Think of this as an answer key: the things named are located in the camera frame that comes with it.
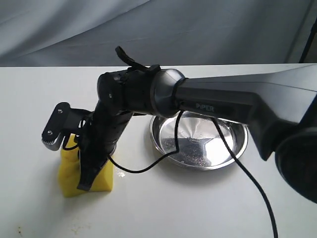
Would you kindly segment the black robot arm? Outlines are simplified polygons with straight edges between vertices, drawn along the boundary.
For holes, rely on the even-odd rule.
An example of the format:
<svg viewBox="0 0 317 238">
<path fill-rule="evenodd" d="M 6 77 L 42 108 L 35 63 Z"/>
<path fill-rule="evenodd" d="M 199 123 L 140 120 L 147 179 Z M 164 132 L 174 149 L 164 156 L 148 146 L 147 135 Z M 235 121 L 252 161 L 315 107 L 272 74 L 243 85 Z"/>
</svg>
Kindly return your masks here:
<svg viewBox="0 0 317 238">
<path fill-rule="evenodd" d="M 317 67 L 187 78 L 176 69 L 131 63 L 98 78 L 99 101 L 78 139 L 89 190 L 134 113 L 170 118 L 189 111 L 248 126 L 260 157 L 275 162 L 300 195 L 317 200 Z"/>
</svg>

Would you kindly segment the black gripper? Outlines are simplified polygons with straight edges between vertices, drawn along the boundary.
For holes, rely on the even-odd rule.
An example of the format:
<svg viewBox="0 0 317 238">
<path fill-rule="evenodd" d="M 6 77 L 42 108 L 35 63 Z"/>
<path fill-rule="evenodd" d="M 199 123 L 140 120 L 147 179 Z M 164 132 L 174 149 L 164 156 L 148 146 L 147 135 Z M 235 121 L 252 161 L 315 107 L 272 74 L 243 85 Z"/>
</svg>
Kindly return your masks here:
<svg viewBox="0 0 317 238">
<path fill-rule="evenodd" d="M 133 112 L 123 110 L 110 113 L 110 109 L 98 102 L 92 115 L 88 117 L 80 139 L 80 178 L 77 189 L 89 191 L 93 182 L 108 162 L 123 131 L 133 116 Z"/>
</svg>

